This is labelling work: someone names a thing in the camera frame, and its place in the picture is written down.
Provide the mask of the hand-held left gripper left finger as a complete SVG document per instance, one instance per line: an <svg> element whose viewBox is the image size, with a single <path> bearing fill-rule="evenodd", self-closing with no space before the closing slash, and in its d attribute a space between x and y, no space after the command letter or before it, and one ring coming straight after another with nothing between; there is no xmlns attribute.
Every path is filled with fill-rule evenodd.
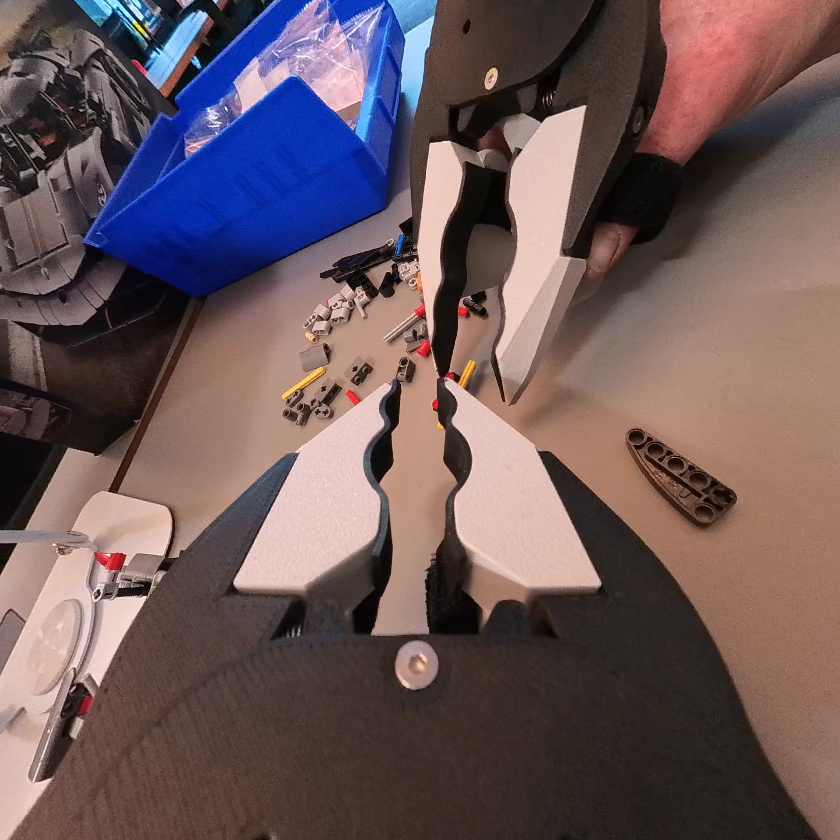
<svg viewBox="0 0 840 840"><path fill-rule="evenodd" d="M370 634L391 576L389 502L401 384L393 380L294 454L233 580L237 593L330 602Z"/></svg>

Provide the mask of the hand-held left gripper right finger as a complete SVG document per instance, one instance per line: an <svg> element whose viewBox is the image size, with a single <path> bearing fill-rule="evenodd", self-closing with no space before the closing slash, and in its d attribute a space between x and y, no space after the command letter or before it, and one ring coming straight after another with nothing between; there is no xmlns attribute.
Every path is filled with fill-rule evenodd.
<svg viewBox="0 0 840 840"><path fill-rule="evenodd" d="M590 595L602 580L535 446L455 381L437 381L455 480L434 555L434 627L477 629L501 602Z"/></svg>

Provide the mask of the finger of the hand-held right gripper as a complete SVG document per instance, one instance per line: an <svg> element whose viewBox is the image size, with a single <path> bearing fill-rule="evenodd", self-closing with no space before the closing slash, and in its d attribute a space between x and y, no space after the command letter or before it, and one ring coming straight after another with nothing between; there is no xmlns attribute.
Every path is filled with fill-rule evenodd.
<svg viewBox="0 0 840 840"><path fill-rule="evenodd" d="M509 272L509 231L480 222L503 209L508 161L498 150L431 143L418 234L427 337L438 375L455 350L462 297L497 287Z"/></svg>
<svg viewBox="0 0 840 840"><path fill-rule="evenodd" d="M585 111L581 105L543 120L511 163L507 208L516 248L500 288L493 356L507 405L529 386L585 272L584 259L563 253Z"/></svg>

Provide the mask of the yellow lego axle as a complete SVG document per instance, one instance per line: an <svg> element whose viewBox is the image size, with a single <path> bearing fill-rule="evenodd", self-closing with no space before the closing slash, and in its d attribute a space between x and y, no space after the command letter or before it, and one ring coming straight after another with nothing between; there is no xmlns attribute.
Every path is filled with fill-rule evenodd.
<svg viewBox="0 0 840 840"><path fill-rule="evenodd" d="M469 383L470 383L474 373L476 372L476 367L477 367L477 361L476 360L469 360L466 363L464 371L459 375L459 379L458 379L458 382L457 382L457 385L459 387L461 387L462 389L465 389L465 390L467 390L469 388ZM435 410L435 412L437 414L437 419L438 419L437 428L440 429L440 430L444 430L445 427L439 422L440 421L440 411L439 411L439 400L438 400L437 397L434 399L433 409Z"/></svg>

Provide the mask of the pile of lego pieces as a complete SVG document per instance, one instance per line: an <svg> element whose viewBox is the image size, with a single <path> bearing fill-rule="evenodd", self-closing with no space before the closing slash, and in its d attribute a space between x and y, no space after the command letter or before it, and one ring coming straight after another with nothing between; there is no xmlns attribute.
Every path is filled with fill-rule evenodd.
<svg viewBox="0 0 840 840"><path fill-rule="evenodd" d="M415 359L428 359L432 354L430 330L422 285L418 246L410 221L401 226L396 238L382 245L345 255L322 271L320 277L333 281L338 289L324 302L315 305L301 325L308 346L299 353L304 376L283 393L282 416L297 427L305 427L312 418L329 421L334 418L334 404L345 395L352 405L361 402L360 388L374 371L374 363L357 356L338 380L328 377L333 347L328 339L336 329L347 325L354 316L369 318L371 304L394 297L397 288L416 293L418 305L391 329L383 341L391 345L404 343L395 368L395 379L401 384L413 381Z"/></svg>

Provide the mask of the partly built lego car model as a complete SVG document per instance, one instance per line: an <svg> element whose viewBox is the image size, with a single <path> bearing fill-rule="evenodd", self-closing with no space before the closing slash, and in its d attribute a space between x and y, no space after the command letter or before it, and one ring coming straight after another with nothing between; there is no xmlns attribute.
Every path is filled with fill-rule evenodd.
<svg viewBox="0 0 840 840"><path fill-rule="evenodd" d="M171 560L151 553L92 555L86 595L70 608L76 622L70 635L73 647L58 671L56 697L47 710L45 726L28 768L29 782L52 779L81 733L99 689L100 679L91 672L90 662L98 644L105 605L121 598L143 600L171 566Z"/></svg>

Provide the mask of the dark printed lego box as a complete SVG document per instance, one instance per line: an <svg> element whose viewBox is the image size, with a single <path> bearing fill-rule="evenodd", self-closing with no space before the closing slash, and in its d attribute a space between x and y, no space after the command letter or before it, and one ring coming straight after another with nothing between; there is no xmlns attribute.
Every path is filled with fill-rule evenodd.
<svg viewBox="0 0 840 840"><path fill-rule="evenodd" d="M87 243L162 95L75 2L1 2L2 432L99 455L190 298Z"/></svg>

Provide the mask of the person's right hand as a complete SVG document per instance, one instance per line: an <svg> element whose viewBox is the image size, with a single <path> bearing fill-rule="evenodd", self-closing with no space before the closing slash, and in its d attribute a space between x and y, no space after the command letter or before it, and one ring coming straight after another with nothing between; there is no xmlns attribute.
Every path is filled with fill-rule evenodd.
<svg viewBox="0 0 840 840"><path fill-rule="evenodd" d="M680 166L839 50L838 1L663 1L659 22L665 75L637 152Z"/></svg>

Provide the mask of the blue plastic bin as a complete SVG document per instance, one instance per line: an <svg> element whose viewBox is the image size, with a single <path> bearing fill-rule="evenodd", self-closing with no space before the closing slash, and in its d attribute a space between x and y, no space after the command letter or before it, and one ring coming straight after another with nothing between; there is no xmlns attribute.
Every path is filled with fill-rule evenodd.
<svg viewBox="0 0 840 840"><path fill-rule="evenodd" d="M185 157L194 118L304 4L269 5L183 88L177 114L154 121L85 245L202 297L386 206L405 45L389 3L356 129L291 78Z"/></svg>

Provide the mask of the clear plastic bags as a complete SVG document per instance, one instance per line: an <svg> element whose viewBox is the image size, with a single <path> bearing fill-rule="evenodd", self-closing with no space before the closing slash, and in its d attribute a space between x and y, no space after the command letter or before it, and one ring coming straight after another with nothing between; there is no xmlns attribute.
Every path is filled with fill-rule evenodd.
<svg viewBox="0 0 840 840"><path fill-rule="evenodd" d="M328 1L309 2L239 71L225 94L202 109L184 136L185 158L209 144L244 112L297 77L352 130L356 129L384 4L341 23Z"/></svg>

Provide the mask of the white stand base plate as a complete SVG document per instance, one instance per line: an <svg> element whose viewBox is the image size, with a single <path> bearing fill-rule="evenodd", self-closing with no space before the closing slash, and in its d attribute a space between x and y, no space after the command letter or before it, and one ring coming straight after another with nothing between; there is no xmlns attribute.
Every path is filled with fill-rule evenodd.
<svg viewBox="0 0 840 840"><path fill-rule="evenodd" d="M82 508L72 532L83 546L57 556L2 671L2 799L46 786L64 727L62 706L90 677L101 683L112 657L145 602L144 596L102 593L117 576L95 552L165 560L173 519L167 507L102 491Z"/></svg>

